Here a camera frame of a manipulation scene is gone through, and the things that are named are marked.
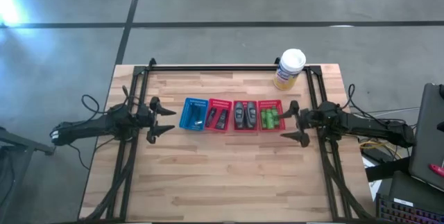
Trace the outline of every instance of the small object in basket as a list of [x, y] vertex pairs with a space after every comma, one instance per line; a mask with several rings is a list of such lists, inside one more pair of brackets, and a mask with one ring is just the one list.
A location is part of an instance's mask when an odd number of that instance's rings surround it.
[[227, 121], [227, 114], [228, 111], [227, 110], [222, 110], [221, 115], [219, 117], [219, 120], [216, 123], [216, 129], [218, 130], [224, 130], [225, 129], [225, 124]]
[[194, 104], [191, 104], [191, 105], [190, 105], [190, 110], [191, 110], [191, 113], [189, 114], [189, 118], [188, 118], [188, 122], [187, 122], [187, 126], [188, 126], [188, 127], [190, 127], [191, 120], [192, 120], [193, 118], [195, 118], [195, 122], [194, 122], [194, 123], [197, 123], [197, 122], [199, 122], [199, 121], [202, 121], [202, 120], [200, 119], [200, 107], [199, 107], [199, 106], [194, 105]]
[[240, 130], [244, 129], [244, 105], [242, 102], [237, 102], [234, 108], [234, 122], [236, 127]]
[[208, 114], [207, 122], [205, 123], [206, 127], [209, 127], [211, 125], [211, 122], [213, 122], [214, 115], [216, 114], [217, 109], [215, 107], [212, 107], [210, 110], [210, 113]]
[[262, 128], [266, 128], [266, 112], [265, 109], [261, 110], [261, 120], [262, 120]]
[[266, 110], [266, 128], [272, 130], [275, 128], [275, 121], [273, 119], [273, 113], [271, 113], [271, 109]]
[[253, 129], [256, 126], [256, 107], [255, 104], [253, 102], [248, 102], [247, 103], [247, 108], [246, 108], [246, 123], [247, 123], [247, 128], [249, 129]]
[[279, 119], [278, 119], [278, 109], [273, 105], [271, 108], [271, 114], [273, 114], [274, 122], [277, 127], [279, 127]]

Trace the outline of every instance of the white lid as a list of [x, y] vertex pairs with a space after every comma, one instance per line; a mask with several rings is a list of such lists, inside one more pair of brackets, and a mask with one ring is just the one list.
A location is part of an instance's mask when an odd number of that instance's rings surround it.
[[282, 54], [280, 64], [287, 71], [300, 71], [305, 65], [305, 55], [300, 49], [288, 49]]

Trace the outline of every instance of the wire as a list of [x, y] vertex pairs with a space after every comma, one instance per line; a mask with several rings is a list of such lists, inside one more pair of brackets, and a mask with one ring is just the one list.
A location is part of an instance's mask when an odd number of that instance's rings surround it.
[[[123, 91], [124, 92], [126, 92], [127, 93], [127, 91], [126, 91], [126, 88], [123, 86], [122, 87], [122, 89], [123, 89]], [[94, 104], [96, 105], [96, 109], [92, 109], [90, 106], [88, 106], [86, 103], [85, 103], [85, 98], [89, 98], [89, 99], [91, 99], [91, 101], [93, 101], [94, 102]], [[90, 112], [93, 112], [93, 115], [89, 118], [89, 119], [87, 119], [87, 120], [85, 120], [85, 121], [82, 121], [82, 122], [80, 122], [80, 123], [75, 123], [75, 124], [73, 124], [73, 125], [70, 125], [70, 126], [67, 126], [67, 127], [59, 127], [59, 128], [56, 128], [56, 129], [54, 129], [54, 130], [52, 130], [50, 133], [49, 133], [49, 137], [50, 138], [53, 138], [53, 134], [56, 132], [56, 131], [58, 131], [58, 130], [62, 130], [62, 129], [64, 129], [64, 128], [73, 128], [73, 127], [76, 127], [76, 126], [81, 126], [81, 125], [83, 125], [83, 124], [86, 124], [86, 123], [89, 123], [97, 114], [108, 114], [108, 113], [112, 113], [112, 112], [116, 112], [116, 111], [118, 111], [118, 110], [121, 110], [123, 107], [124, 107], [124, 105], [126, 104], [126, 102], [128, 102], [128, 100], [130, 99], [130, 98], [136, 98], [137, 100], [140, 100], [138, 97], [136, 97], [136, 96], [126, 96], [125, 97], [125, 100], [123, 101], [123, 103], [117, 108], [117, 109], [113, 109], [113, 110], [108, 110], [108, 111], [100, 111], [100, 105], [99, 105], [99, 102], [97, 102], [97, 100], [94, 98], [94, 97], [92, 97], [92, 96], [90, 96], [89, 94], [84, 94], [84, 95], [82, 95], [82, 98], [80, 99], [80, 101], [82, 102], [82, 104], [83, 104], [83, 106], [85, 107], [85, 108], [87, 108], [87, 110], [89, 110]]]
[[116, 139], [116, 137], [113, 137], [113, 138], [107, 140], [106, 142], [102, 143], [101, 145], [97, 146], [97, 148], [95, 148], [94, 151], [97, 151], [100, 147], [102, 147], [103, 145], [109, 143], [110, 141], [112, 141], [114, 139]]
[[345, 109], [345, 107], [347, 107], [350, 103], [355, 105], [352, 101], [353, 94], [355, 94], [355, 89], [356, 89], [355, 84], [351, 84], [350, 86], [348, 86], [348, 101], [347, 101], [347, 103], [345, 103], [344, 106], [341, 107], [341, 110]]
[[389, 110], [373, 110], [373, 111], [370, 111], [367, 113], [394, 112], [394, 111], [398, 111], [398, 110], [415, 110], [415, 109], [420, 109], [420, 107], [405, 107], [405, 108], [389, 109]]
[[406, 111], [409, 111], [409, 110], [418, 110], [418, 109], [419, 109], [419, 107], [413, 107], [413, 108], [403, 109], [403, 110], [394, 110], [394, 111], [390, 111], [390, 112], [376, 114], [376, 115], [374, 115], [374, 117], [380, 117], [380, 116], [384, 116], [385, 114], [392, 114], [392, 113], [396, 113], [396, 112], [406, 112]]
[[[370, 147], [365, 147], [366, 144], [376, 144]], [[378, 147], [384, 147], [389, 153], [390, 155], [392, 155], [392, 157], [396, 157], [396, 155], [402, 159], [402, 156], [400, 154], [398, 154], [398, 150], [393, 150], [390, 146], [387, 146], [387, 142], [383, 143], [380, 142], [379, 140], [375, 140], [375, 141], [366, 141], [364, 143], [362, 143], [362, 145], [360, 146], [361, 149], [374, 149], [374, 148], [378, 148]]]
[[3, 197], [3, 200], [1, 200], [0, 202], [0, 208], [3, 206], [3, 204], [5, 203], [6, 199], [9, 196], [9, 193], [12, 190], [12, 186], [14, 186], [15, 183], [15, 172], [14, 172], [14, 166], [12, 165], [12, 158], [11, 158], [11, 154], [9, 152], [6, 152], [8, 154], [8, 160], [9, 160], [9, 167], [11, 169], [11, 176], [12, 176], [12, 180], [11, 180], [11, 185], [9, 186], [8, 192], [6, 192], [5, 197]]
[[393, 155], [393, 159], [392, 159], [392, 161], [394, 161], [395, 160], [395, 155], [398, 153], [398, 145], [396, 146], [396, 150], [395, 150], [395, 154]]
[[88, 168], [87, 166], [85, 166], [85, 164], [84, 164], [83, 161], [82, 161], [82, 156], [80, 155], [80, 150], [79, 150], [77, 147], [72, 146], [71, 144], [68, 144], [68, 146], [71, 147], [71, 148], [73, 148], [73, 149], [75, 149], [75, 150], [77, 150], [77, 153], [78, 153], [78, 159], [80, 160], [80, 163], [82, 164], [82, 166], [83, 166], [85, 169], [89, 170], [89, 168]]
[[342, 108], [346, 107], [347, 104], [351, 103], [351, 104], [352, 104], [357, 110], [359, 110], [359, 111], [361, 112], [361, 114], [362, 114], [364, 117], [366, 117], [367, 119], [373, 119], [373, 120], [375, 120], [376, 122], [378, 122], [379, 124], [381, 124], [382, 126], [384, 126], [384, 127], [386, 127], [386, 128], [389, 127], [390, 124], [388, 124], [388, 123], [383, 123], [382, 121], [384, 121], [384, 120], [385, 120], [385, 121], [400, 121], [400, 122], [401, 122], [401, 125], [406, 124], [406, 121], [404, 121], [404, 120], [402, 120], [402, 119], [377, 119], [376, 117], [374, 117], [374, 116], [370, 115], [369, 113], [363, 111], [360, 107], [358, 107], [358, 106], [355, 104], [355, 102], [353, 102], [352, 97], [353, 97], [353, 94], [355, 93], [355, 88], [356, 88], [355, 84], [351, 84], [351, 85], [348, 87], [348, 102], [347, 102]]

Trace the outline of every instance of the concrete floor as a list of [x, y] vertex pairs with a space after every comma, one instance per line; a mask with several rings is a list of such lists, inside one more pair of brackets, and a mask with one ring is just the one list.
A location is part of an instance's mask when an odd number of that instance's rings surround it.
[[[5, 23], [125, 22], [131, 0], [3, 0]], [[444, 20], [443, 0], [139, 0], [148, 21]], [[121, 28], [0, 29], [0, 126], [50, 144], [61, 121], [89, 116], [91, 94], [103, 106]], [[124, 64], [271, 63], [302, 49], [310, 63], [339, 63], [345, 86], [368, 111], [420, 105], [425, 83], [443, 83], [444, 27], [132, 29]], [[389, 114], [416, 122], [418, 111]], [[94, 140], [74, 143], [90, 163]], [[76, 151], [36, 153], [7, 223], [73, 221], [87, 171]]]

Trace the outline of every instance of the green battery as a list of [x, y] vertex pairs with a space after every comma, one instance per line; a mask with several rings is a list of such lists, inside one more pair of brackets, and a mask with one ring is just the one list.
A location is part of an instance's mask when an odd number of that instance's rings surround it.
[[273, 106], [271, 108], [271, 113], [273, 114], [273, 119], [274, 119], [274, 122], [275, 122], [275, 126], [279, 127], [278, 109], [276, 109], [276, 106]]
[[271, 113], [271, 109], [266, 110], [266, 128], [269, 130], [275, 128], [275, 122], [273, 120], [273, 113]]
[[266, 112], [265, 110], [261, 110], [261, 120], [262, 120], [262, 128], [266, 128]]

